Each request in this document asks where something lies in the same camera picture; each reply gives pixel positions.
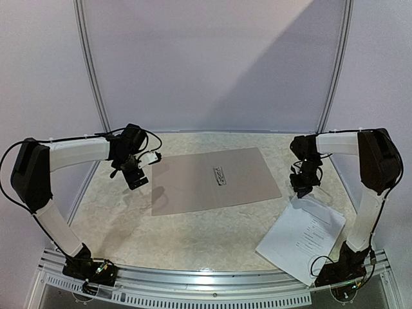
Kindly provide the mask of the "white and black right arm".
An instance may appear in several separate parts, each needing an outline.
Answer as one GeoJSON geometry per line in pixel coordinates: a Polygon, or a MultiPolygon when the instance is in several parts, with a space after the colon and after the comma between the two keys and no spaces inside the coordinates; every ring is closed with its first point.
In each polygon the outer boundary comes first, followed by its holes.
{"type": "Polygon", "coordinates": [[[321,184],[317,172],[322,155],[353,155],[359,159],[362,197],[346,246],[354,253],[370,247],[377,222],[389,192],[397,186],[403,171],[400,153],[385,128],[331,131],[296,136],[290,150],[301,163],[291,168],[290,183],[298,198],[321,184]]]}

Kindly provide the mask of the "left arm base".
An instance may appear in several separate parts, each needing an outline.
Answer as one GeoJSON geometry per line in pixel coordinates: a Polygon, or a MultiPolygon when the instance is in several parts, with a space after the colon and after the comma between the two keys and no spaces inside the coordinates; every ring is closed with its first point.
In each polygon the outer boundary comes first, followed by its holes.
{"type": "Polygon", "coordinates": [[[114,287],[119,268],[109,259],[93,259],[90,249],[83,244],[73,257],[66,256],[62,274],[90,283],[114,287]]]}

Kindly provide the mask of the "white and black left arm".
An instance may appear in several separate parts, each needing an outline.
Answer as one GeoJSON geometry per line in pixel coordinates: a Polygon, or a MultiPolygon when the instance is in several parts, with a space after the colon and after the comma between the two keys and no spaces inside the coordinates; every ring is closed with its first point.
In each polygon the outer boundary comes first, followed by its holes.
{"type": "Polygon", "coordinates": [[[146,150],[149,132],[128,124],[120,134],[96,133],[79,137],[36,140],[18,143],[18,152],[10,183],[23,206],[59,250],[70,258],[71,269],[81,279],[91,279],[96,270],[89,249],[72,231],[53,202],[51,173],[73,165],[108,161],[111,177],[121,172],[128,187],[137,189],[148,183],[143,168],[162,159],[157,150],[146,150]]]}

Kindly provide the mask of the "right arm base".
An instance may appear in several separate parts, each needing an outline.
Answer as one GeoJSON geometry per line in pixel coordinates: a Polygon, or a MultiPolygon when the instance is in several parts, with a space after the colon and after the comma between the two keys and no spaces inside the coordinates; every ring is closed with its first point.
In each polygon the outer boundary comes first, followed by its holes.
{"type": "Polygon", "coordinates": [[[368,245],[366,249],[354,252],[344,241],[338,260],[323,265],[319,274],[316,275],[315,286],[334,285],[365,277],[367,271],[364,262],[370,250],[371,245],[368,245]]]}

